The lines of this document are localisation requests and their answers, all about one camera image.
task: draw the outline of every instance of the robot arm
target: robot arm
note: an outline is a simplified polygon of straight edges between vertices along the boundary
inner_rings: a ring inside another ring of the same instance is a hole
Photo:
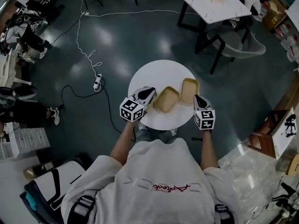
[[[145,115],[148,106],[156,97],[154,87],[137,89],[130,97],[125,98],[120,105],[120,116],[127,121],[134,122]]]

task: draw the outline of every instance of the jeans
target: jeans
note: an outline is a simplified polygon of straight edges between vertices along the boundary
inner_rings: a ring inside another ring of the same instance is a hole
[[[172,132],[169,130],[167,130],[166,132],[161,133],[159,135],[159,139],[165,144],[173,143],[176,138],[177,137],[173,136]],[[138,132],[136,133],[136,142],[135,143],[138,143],[140,141],[147,141],[147,142],[153,141],[153,138],[147,129],[138,130]]]
[[[22,36],[22,40],[33,49],[38,50],[39,52],[44,51],[44,47],[42,45],[42,38],[34,34],[34,32],[30,28],[30,25],[27,26]]]

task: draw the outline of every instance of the backpack strap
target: backpack strap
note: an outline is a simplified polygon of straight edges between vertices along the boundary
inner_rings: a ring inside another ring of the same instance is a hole
[[[215,205],[215,211],[219,214],[220,224],[235,224],[235,219],[226,205]]]
[[[81,196],[72,206],[67,224],[87,224],[89,214],[93,210],[94,204],[94,197],[88,195]]]

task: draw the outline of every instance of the cardboard box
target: cardboard box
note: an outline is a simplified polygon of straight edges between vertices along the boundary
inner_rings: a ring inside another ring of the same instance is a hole
[[[269,30],[272,30],[286,17],[286,7],[281,4],[279,0],[269,0],[266,4],[268,6],[268,12],[263,18],[263,24],[265,24]]]

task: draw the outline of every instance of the white chair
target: white chair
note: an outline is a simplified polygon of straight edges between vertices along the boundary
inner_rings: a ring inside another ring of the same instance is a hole
[[[246,28],[243,38],[241,38],[230,26],[219,26],[208,32],[207,38],[208,41],[196,49],[195,53],[199,53],[211,44],[218,49],[210,74],[213,74],[221,55],[232,57],[231,61],[233,61],[235,58],[245,59],[266,52],[266,47],[256,40],[248,28]],[[243,45],[246,40],[248,42],[247,47]]]

